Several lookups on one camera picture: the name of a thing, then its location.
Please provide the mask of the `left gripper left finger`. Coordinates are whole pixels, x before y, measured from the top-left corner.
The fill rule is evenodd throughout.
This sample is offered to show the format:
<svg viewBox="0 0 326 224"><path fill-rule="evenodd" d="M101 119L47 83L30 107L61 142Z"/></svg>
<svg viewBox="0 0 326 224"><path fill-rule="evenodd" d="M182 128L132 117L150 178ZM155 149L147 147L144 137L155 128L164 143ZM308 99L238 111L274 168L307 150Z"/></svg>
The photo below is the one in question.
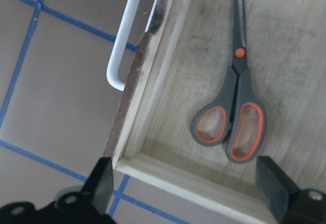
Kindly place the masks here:
<svg viewBox="0 0 326 224"><path fill-rule="evenodd" d="M101 157L81 189L81 193L100 214L106 213L113 193L113 178L112 158Z"/></svg>

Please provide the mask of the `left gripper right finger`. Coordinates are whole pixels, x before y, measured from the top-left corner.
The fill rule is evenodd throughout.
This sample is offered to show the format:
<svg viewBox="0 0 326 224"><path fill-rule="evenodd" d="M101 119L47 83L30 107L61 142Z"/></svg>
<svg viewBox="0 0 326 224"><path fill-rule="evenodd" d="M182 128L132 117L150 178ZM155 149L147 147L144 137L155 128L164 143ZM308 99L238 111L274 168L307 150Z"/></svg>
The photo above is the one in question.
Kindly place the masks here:
<svg viewBox="0 0 326 224"><path fill-rule="evenodd" d="M278 223L283 221L301 191L269 156L257 158L255 185Z"/></svg>

